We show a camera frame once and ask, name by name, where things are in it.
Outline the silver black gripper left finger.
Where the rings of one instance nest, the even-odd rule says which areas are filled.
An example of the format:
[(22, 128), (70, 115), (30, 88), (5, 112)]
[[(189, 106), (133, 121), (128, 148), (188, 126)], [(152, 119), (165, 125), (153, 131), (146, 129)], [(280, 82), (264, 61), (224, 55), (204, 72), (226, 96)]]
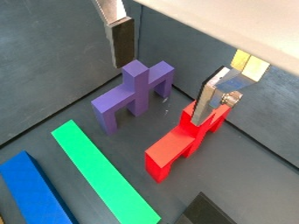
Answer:
[(134, 58), (134, 20), (126, 15), (121, 0), (92, 0), (110, 47), (112, 63), (122, 67)]

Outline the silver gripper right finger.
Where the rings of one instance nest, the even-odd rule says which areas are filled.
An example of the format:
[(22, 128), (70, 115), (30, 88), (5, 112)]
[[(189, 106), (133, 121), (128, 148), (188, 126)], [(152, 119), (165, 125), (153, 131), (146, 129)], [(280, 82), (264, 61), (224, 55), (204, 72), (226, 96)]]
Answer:
[(198, 126), (208, 118), (212, 110), (217, 109), (220, 105), (226, 105), (232, 108), (242, 96), (238, 90), (256, 82), (257, 80), (245, 76), (244, 72), (221, 66), (201, 83), (190, 122)]

